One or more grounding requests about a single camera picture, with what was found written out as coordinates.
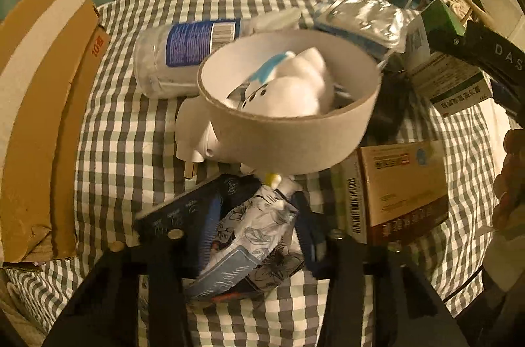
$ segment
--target finger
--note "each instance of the finger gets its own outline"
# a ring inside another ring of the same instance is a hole
[[[494,194],[500,200],[504,193],[508,192],[507,180],[503,174],[499,174],[494,180]]]
[[[505,134],[503,148],[507,153],[518,154],[523,146],[525,146],[525,130],[513,129]]]
[[[499,204],[494,208],[492,215],[492,224],[496,230],[505,229],[513,208],[513,202],[511,201],[510,195],[504,194],[499,201]]]
[[[503,166],[506,166],[507,164],[510,164],[512,160],[516,159],[516,156],[513,154],[507,153],[505,155],[505,159],[503,159]]]
[[[498,189],[494,190],[494,193],[501,200],[501,194],[506,191],[510,195],[510,200],[515,203],[525,186],[525,168],[521,165],[516,168],[507,165],[501,170],[500,176],[502,179],[498,180],[496,185]]]
[[[514,155],[511,156],[512,157],[508,160],[507,164],[504,164],[501,169],[501,174],[505,178],[517,178],[525,172],[521,166],[519,157]]]

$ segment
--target white paper bowl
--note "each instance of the white paper bowl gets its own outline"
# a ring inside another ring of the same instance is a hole
[[[222,102],[267,59],[315,46],[334,81],[355,102],[323,115],[271,118]],[[222,47],[200,65],[197,83],[215,134],[239,162],[282,175],[308,174],[339,163],[358,146],[381,84],[376,62],[349,41],[316,30],[256,34]]]

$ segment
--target wall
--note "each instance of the wall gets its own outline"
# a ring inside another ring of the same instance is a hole
[[[517,0],[481,0],[485,11],[496,23],[499,33],[510,37],[523,15]]]

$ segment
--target plastic bottle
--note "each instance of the plastic bottle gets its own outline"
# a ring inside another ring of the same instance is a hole
[[[196,96],[197,72],[209,54],[238,37],[294,28],[301,9],[288,8],[245,20],[198,21],[142,31],[133,49],[133,74],[151,99]]]

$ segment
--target bed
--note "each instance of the bed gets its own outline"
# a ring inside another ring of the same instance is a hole
[[[286,7],[301,8],[303,26],[311,26],[313,6],[333,1],[117,0],[100,7],[101,23],[110,34],[111,43],[91,91],[79,144],[75,189],[78,257],[47,263],[42,273],[9,270],[30,314],[45,330],[51,328],[109,243],[137,243],[131,228],[134,215],[187,187],[183,162],[175,158],[173,135],[175,115],[182,101],[148,100],[137,90],[131,60],[137,34],[165,23],[249,17]],[[414,16],[413,12],[406,14],[408,20]],[[489,223],[495,206],[491,144],[497,147],[498,140],[494,140],[494,133],[490,134],[484,118],[484,112],[495,114],[494,104],[484,104],[484,111],[481,106],[474,106],[442,119],[413,93],[409,103],[397,140],[440,139],[446,150],[450,217],[411,245],[414,259],[445,298],[480,266],[489,241],[490,234],[477,237],[476,229]],[[198,181],[225,168],[221,163],[199,164]],[[332,224],[341,196],[340,186],[333,182],[337,170],[334,167],[297,176],[312,209],[325,213]],[[447,302],[447,307],[457,315],[481,289],[478,275]],[[300,270],[256,307],[250,300],[242,300],[205,309],[191,308],[194,344],[314,346],[327,290],[327,281],[318,282]],[[366,292],[363,343],[369,344],[372,332],[368,317],[373,298],[370,283]],[[141,313],[140,345],[147,345],[143,320],[146,316]]]

